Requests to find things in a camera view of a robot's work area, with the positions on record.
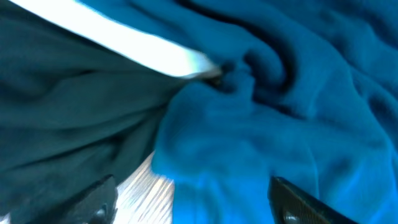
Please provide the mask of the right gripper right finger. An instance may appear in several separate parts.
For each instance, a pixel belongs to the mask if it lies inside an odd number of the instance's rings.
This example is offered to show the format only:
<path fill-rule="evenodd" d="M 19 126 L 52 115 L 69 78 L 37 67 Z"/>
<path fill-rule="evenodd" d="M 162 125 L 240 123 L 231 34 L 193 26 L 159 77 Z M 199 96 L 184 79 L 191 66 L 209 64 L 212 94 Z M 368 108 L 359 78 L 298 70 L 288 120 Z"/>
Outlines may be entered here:
<path fill-rule="evenodd" d="M 271 177 L 268 199 L 275 224 L 357 224 L 282 177 Z"/>

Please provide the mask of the blue t-shirt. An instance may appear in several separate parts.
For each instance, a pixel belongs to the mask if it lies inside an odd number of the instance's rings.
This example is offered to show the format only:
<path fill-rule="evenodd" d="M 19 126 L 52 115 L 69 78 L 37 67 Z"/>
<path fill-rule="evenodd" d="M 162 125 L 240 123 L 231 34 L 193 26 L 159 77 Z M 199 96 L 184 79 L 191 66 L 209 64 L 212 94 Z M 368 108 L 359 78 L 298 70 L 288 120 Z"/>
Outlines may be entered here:
<path fill-rule="evenodd" d="M 273 176 L 357 223 L 397 222 L 397 2 L 88 1 L 209 56 L 152 160 L 174 223 L 272 223 Z"/>

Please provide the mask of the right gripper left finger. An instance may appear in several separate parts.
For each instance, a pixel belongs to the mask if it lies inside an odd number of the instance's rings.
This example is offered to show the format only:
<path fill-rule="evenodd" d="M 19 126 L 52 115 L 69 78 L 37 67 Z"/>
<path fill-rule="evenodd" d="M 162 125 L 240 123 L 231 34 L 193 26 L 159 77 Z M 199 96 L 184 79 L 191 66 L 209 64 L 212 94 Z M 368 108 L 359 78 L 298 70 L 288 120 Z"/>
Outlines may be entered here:
<path fill-rule="evenodd" d="M 118 193 L 112 175 L 107 175 L 67 202 L 48 212 L 41 224 L 112 224 Z"/>

